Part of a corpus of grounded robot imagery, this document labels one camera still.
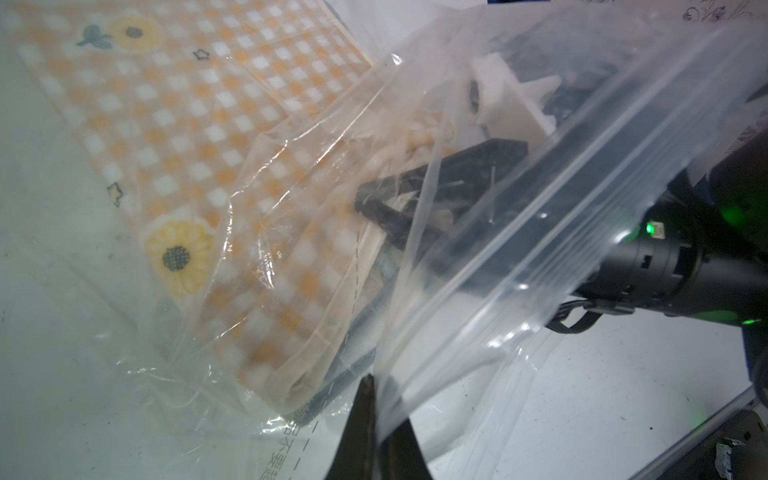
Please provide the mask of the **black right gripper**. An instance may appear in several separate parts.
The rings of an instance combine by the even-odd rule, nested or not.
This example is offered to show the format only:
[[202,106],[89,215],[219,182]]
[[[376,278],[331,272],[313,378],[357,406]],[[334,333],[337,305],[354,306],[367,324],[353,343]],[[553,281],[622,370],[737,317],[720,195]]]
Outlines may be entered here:
[[455,214],[446,232],[427,225],[416,257],[445,234],[443,279],[460,288],[494,288],[518,280],[529,283],[545,260],[567,260],[570,223],[556,226],[577,212],[581,219],[595,206],[589,196],[606,178],[606,149],[595,142],[562,141],[530,156],[528,144],[490,139],[399,174],[362,184],[355,206],[385,233],[386,241],[405,252],[413,218],[382,201],[420,192],[432,167],[438,190]]

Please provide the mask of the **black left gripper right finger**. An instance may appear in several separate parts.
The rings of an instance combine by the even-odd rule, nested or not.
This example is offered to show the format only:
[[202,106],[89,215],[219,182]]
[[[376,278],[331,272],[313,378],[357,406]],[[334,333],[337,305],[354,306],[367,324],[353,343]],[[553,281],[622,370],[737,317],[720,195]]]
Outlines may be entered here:
[[380,449],[381,478],[385,480],[432,480],[411,421],[406,419]]

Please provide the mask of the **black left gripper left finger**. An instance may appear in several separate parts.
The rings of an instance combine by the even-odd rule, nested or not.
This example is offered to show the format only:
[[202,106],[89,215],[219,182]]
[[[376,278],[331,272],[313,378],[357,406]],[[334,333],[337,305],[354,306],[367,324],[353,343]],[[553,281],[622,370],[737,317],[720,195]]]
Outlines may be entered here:
[[371,480],[376,458],[376,386],[368,374],[358,385],[326,480]]

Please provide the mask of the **clear plastic vacuum bag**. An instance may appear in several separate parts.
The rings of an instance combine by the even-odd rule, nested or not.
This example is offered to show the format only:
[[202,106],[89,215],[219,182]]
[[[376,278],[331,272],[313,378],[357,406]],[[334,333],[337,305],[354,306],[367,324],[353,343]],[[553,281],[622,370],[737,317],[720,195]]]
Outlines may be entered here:
[[732,136],[767,25],[725,4],[5,1],[1,475],[320,479],[361,377],[437,478],[624,478],[747,384],[722,328],[659,395],[531,385],[546,321]]

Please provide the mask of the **orange gingham sunflower blanket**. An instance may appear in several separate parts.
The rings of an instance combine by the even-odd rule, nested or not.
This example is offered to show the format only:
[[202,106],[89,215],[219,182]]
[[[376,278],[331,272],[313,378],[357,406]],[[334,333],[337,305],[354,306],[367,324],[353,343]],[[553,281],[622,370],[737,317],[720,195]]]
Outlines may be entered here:
[[174,361],[305,409],[383,283],[357,190],[449,152],[448,116],[323,1],[9,1],[1,24],[185,316]]

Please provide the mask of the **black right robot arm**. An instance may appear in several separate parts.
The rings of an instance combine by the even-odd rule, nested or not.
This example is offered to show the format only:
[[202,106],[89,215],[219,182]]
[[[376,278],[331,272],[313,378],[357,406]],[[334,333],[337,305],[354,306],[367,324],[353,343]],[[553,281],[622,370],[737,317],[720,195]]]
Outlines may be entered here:
[[[435,201],[458,220],[528,154],[524,141],[490,139],[439,163]],[[419,199],[427,166],[364,183],[355,209],[404,250],[413,213],[386,202]],[[602,315],[636,309],[742,329],[749,378],[767,391],[767,130],[733,151],[694,187],[683,170],[546,325],[561,334],[591,328]],[[575,308],[582,318],[564,320]]]

